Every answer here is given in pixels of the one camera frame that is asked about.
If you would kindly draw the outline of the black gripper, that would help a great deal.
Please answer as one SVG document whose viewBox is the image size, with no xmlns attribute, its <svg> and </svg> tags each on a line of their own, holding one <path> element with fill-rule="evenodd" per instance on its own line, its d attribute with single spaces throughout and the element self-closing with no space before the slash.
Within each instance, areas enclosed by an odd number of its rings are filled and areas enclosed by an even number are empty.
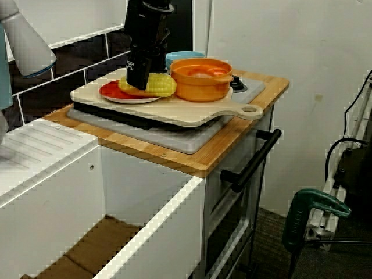
<svg viewBox="0 0 372 279">
<path fill-rule="evenodd" d="M 128 1 L 124 33 L 130 37 L 130 56 L 126 63 L 126 81 L 145 90 L 149 72 L 165 73 L 168 15 L 174 12 L 171 1 Z"/>
</svg>

